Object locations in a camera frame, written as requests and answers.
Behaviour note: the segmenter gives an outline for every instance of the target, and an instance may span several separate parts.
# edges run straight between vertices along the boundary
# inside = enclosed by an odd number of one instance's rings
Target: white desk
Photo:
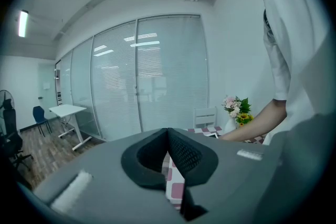
[[[75,151],[77,148],[79,148],[80,146],[84,145],[84,143],[86,143],[87,141],[89,141],[92,137],[89,136],[87,139],[83,140],[83,137],[79,131],[79,127],[77,124],[77,120],[76,120],[76,116],[75,114],[85,110],[86,108],[82,108],[80,106],[74,106],[74,105],[70,105],[70,104],[63,104],[63,105],[59,105],[59,106],[55,106],[53,108],[49,108],[49,110],[51,112],[54,112],[58,117],[60,118],[64,118],[67,116],[71,116],[70,120],[69,120],[69,124],[73,126],[73,128],[69,131],[64,130],[64,133],[60,134],[58,137],[62,137],[66,134],[68,134],[69,132],[75,130],[79,139],[79,144],[74,146],[72,148],[73,151]]]

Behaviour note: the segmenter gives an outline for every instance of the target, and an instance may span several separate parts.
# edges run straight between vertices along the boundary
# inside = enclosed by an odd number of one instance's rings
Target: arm
[[[230,141],[244,141],[263,134],[267,134],[286,118],[286,101],[270,101],[267,106],[248,124],[240,127],[219,139]]]

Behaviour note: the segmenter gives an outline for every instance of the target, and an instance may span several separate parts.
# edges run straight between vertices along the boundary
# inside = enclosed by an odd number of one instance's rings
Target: blue chair
[[[49,125],[49,122],[44,117],[44,110],[43,110],[43,108],[41,108],[40,106],[34,107],[33,108],[33,116],[34,116],[34,119],[36,121],[38,130],[40,131],[40,134],[43,134],[43,136],[45,137],[44,132],[43,132],[42,127],[41,127],[41,124],[43,124],[43,123],[46,124],[47,130],[48,130],[49,134],[52,133],[52,130],[51,130],[50,125]]]

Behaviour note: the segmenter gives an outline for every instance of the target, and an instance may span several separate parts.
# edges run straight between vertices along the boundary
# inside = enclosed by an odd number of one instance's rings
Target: white chair
[[[217,107],[209,109],[194,109],[194,128],[197,125],[204,124],[204,127],[216,126]]]

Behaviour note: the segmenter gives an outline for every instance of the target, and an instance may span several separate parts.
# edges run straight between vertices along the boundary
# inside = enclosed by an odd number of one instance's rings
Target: flower vase
[[[230,117],[227,123],[225,124],[224,134],[227,134],[235,129],[237,129],[236,121],[235,119]]]

